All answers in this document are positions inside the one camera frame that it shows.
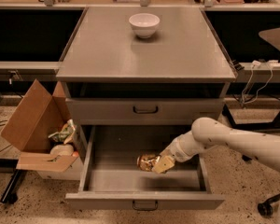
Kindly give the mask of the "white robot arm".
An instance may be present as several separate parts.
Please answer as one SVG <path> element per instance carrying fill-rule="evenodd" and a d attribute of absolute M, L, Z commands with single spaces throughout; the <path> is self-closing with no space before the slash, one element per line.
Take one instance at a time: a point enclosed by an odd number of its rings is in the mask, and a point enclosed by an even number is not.
<path fill-rule="evenodd" d="M 228 147 L 280 172 L 280 136 L 233 129 L 210 118 L 196 119 L 189 132 L 175 138 L 160 153 L 152 171 L 163 173 L 177 161 L 188 161 L 215 146 Z M 280 205 L 277 224 L 280 224 Z"/>

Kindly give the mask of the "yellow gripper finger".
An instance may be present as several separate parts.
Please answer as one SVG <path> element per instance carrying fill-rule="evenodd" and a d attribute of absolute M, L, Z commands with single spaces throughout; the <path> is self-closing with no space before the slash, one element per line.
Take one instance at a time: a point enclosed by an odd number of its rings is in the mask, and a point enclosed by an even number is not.
<path fill-rule="evenodd" d="M 158 156 L 154 162 L 152 171 L 157 174 L 166 173 L 175 166 L 175 159 L 171 156 Z"/>

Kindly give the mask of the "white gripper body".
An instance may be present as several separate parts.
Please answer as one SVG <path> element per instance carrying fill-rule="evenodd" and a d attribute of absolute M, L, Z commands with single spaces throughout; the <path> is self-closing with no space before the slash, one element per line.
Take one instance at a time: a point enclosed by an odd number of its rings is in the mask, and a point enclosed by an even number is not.
<path fill-rule="evenodd" d="M 183 136 L 175 138 L 171 144 L 160 153 L 160 155 L 162 157 L 170 157 L 174 161 L 178 162 L 185 162 L 193 157 L 193 155 L 188 151 L 186 139 Z"/>

